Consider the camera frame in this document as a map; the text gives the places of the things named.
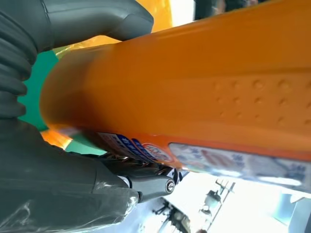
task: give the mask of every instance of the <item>label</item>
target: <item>label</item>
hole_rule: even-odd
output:
[[[143,143],[143,148],[154,160],[172,162],[173,160],[162,149],[150,143]]]
[[[151,154],[148,153],[142,144],[140,144],[140,142],[139,142],[137,139],[136,138],[132,138],[132,141],[137,147],[139,148],[144,156],[147,157],[147,158],[151,158],[152,160],[156,160],[157,161],[156,158],[152,156]]]
[[[130,139],[120,135],[112,133],[99,133],[99,135],[107,143],[112,149],[119,151],[124,155],[134,157],[140,160],[152,162],[151,159],[143,154],[136,146],[134,146]]]
[[[311,187],[311,163],[178,143],[171,143],[169,148],[180,162],[194,171]]]

